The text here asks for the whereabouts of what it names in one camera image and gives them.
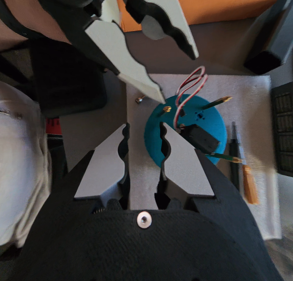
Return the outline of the black perforated box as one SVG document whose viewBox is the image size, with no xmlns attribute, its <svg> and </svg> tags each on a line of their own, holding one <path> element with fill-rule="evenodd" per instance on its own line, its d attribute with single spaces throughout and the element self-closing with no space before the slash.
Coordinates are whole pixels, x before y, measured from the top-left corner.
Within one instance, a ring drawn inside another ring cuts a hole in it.
<svg viewBox="0 0 293 281">
<path fill-rule="evenodd" d="M 103 108 L 107 93 L 100 66 L 72 45 L 49 38 L 30 41 L 33 82 L 46 118 Z"/>
</svg>

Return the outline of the person's white shirt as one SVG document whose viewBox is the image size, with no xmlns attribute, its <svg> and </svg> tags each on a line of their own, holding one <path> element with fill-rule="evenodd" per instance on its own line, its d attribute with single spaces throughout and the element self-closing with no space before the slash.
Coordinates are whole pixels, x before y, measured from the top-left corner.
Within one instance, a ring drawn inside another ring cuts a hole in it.
<svg viewBox="0 0 293 281">
<path fill-rule="evenodd" d="M 0 245 L 21 248 L 51 192 L 51 156 L 37 102 L 1 82 L 0 109 Z"/>
</svg>

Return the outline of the black screwdriver bit tray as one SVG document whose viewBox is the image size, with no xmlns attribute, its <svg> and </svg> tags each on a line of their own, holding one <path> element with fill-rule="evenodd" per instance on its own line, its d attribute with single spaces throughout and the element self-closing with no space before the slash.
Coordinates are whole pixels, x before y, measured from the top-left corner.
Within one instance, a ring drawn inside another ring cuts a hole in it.
<svg viewBox="0 0 293 281">
<path fill-rule="evenodd" d="M 293 177 L 293 82 L 270 92 L 277 172 Z"/>
</svg>

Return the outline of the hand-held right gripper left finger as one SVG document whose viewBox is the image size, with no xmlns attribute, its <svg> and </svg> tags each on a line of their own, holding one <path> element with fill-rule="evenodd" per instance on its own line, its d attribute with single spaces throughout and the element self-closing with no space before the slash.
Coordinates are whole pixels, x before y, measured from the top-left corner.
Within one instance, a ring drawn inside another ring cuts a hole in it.
<svg viewBox="0 0 293 281">
<path fill-rule="evenodd" d="M 102 206 L 106 207 L 109 200 L 115 199 L 122 209 L 128 208 L 129 137 L 130 124 L 124 123 L 94 149 L 75 193 L 75 200 L 98 200 Z"/>
</svg>

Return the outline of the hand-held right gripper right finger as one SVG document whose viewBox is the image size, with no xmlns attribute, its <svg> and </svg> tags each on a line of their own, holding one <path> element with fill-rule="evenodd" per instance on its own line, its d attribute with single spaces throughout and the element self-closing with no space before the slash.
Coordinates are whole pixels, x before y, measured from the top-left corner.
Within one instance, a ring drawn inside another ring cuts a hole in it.
<svg viewBox="0 0 293 281">
<path fill-rule="evenodd" d="M 162 140 L 159 183 L 155 201 L 165 210 L 172 199 L 188 207 L 192 198 L 213 199 L 214 191 L 200 163 L 195 148 L 167 123 L 160 122 Z"/>
</svg>

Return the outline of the person's left hand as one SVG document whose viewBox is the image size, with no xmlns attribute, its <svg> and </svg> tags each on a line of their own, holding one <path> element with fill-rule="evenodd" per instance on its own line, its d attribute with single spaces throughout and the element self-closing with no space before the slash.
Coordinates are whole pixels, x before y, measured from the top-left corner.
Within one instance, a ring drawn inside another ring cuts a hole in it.
<svg viewBox="0 0 293 281">
<path fill-rule="evenodd" d="M 41 7 L 38 0 L 4 0 L 4 2 L 24 27 L 52 40 L 70 44 L 57 22 Z"/>
</svg>

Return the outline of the black wristband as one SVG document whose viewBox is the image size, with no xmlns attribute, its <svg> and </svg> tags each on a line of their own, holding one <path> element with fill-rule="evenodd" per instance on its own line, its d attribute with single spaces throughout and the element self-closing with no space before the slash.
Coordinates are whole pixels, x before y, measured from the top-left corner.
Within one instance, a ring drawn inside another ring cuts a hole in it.
<svg viewBox="0 0 293 281">
<path fill-rule="evenodd" d="M 13 16 L 5 0 L 0 0 L 0 19 L 13 32 L 25 38 L 30 37 L 29 30 Z"/>
</svg>

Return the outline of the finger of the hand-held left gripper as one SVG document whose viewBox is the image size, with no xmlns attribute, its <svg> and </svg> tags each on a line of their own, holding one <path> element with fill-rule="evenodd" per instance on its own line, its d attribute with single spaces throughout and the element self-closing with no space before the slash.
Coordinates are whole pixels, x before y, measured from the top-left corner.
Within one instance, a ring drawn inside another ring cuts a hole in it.
<svg viewBox="0 0 293 281">
<path fill-rule="evenodd" d="M 179 0 L 123 0 L 126 11 L 141 25 L 143 34 L 159 40 L 171 37 L 192 60 L 199 57 Z"/>
<path fill-rule="evenodd" d="M 165 98 L 158 84 L 148 75 L 145 67 L 130 54 L 120 28 L 117 0 L 104 0 L 101 16 L 85 30 L 108 60 L 118 70 L 118 78 L 132 85 L 145 96 L 164 104 Z"/>
</svg>

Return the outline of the blue round base plate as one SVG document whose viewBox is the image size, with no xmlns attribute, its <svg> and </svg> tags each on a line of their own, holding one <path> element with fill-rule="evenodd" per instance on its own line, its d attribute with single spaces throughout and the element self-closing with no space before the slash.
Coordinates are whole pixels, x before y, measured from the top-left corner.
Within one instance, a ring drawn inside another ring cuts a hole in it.
<svg viewBox="0 0 293 281">
<path fill-rule="evenodd" d="M 163 153 L 161 152 L 162 140 L 160 138 L 159 123 L 161 121 L 165 122 L 173 128 L 173 120 L 177 110 L 177 107 L 175 106 L 176 98 L 177 96 L 171 96 L 166 99 L 166 104 L 159 104 L 153 110 L 146 122 L 144 132 L 145 147 L 148 154 L 158 167 L 161 167 L 161 162 L 164 158 Z M 220 141 L 215 152 L 223 154 L 227 142 L 226 126 L 222 116 L 215 107 L 202 110 L 202 107 L 208 103 L 209 101 L 200 96 L 192 97 L 184 106 L 185 116 L 179 117 L 178 123 L 186 126 L 192 124 L 199 125 Z M 165 106 L 171 106 L 171 111 L 161 116 L 161 111 Z"/>
</svg>

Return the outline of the person's left forearm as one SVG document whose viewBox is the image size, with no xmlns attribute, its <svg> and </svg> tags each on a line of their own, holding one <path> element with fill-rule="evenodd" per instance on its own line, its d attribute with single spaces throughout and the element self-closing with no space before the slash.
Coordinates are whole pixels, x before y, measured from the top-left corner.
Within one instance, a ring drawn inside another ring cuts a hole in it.
<svg viewBox="0 0 293 281">
<path fill-rule="evenodd" d="M 11 30 L 2 20 L 0 20 L 0 37 L 1 39 L 13 40 L 19 39 L 21 36 Z"/>
</svg>

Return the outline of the white foam sheet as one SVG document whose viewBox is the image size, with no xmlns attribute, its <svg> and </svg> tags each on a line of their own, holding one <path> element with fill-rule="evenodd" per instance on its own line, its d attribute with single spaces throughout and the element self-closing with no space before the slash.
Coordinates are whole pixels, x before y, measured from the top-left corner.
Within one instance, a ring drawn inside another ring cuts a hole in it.
<svg viewBox="0 0 293 281">
<path fill-rule="evenodd" d="M 248 166 L 258 192 L 258 205 L 248 205 L 264 240 L 281 239 L 280 205 L 270 109 L 270 77 L 244 75 L 210 75 L 199 96 L 214 101 L 232 96 L 217 109 L 224 119 L 230 140 L 231 123 L 236 122 Z M 154 193 L 160 168 L 150 158 L 144 143 L 145 124 L 158 105 L 146 99 L 137 104 L 140 92 L 126 85 L 127 121 L 130 124 L 130 209 L 155 210 Z"/>
</svg>

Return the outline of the orange cardboard box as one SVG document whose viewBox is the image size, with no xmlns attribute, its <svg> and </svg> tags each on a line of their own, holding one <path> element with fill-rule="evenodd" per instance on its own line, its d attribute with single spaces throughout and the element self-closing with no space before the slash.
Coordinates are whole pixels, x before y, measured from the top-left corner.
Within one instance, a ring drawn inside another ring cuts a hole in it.
<svg viewBox="0 0 293 281">
<path fill-rule="evenodd" d="M 257 17 L 277 0 L 178 0 L 189 25 Z"/>
</svg>

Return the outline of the orange handled screwdriver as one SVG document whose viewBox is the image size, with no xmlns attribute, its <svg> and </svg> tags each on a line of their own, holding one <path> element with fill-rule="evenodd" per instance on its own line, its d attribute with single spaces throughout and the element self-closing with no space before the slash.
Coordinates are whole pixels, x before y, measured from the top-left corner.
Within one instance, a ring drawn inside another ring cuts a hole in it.
<svg viewBox="0 0 293 281">
<path fill-rule="evenodd" d="M 239 154 L 242 160 L 244 196 L 249 204 L 258 205 L 259 199 L 255 179 L 252 174 L 251 168 L 247 165 L 241 136 L 238 132 L 236 132 L 236 138 L 239 146 Z"/>
</svg>

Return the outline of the dark grey case sleeve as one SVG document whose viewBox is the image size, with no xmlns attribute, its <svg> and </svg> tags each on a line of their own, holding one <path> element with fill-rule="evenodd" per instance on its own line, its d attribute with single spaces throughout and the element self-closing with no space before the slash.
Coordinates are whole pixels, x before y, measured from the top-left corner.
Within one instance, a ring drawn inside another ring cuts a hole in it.
<svg viewBox="0 0 293 281">
<path fill-rule="evenodd" d="M 244 67 L 261 75 L 283 65 L 293 44 L 293 0 L 277 0 L 260 17 L 254 43 Z"/>
</svg>

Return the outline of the black servo motor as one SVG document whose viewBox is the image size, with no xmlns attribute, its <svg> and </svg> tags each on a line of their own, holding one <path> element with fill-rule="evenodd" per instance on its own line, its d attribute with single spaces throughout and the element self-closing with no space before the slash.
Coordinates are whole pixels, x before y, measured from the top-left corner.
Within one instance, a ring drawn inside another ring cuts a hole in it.
<svg viewBox="0 0 293 281">
<path fill-rule="evenodd" d="M 220 144 L 220 141 L 197 124 L 181 128 L 180 135 L 194 148 L 199 149 L 202 153 L 208 155 L 215 153 Z"/>
</svg>

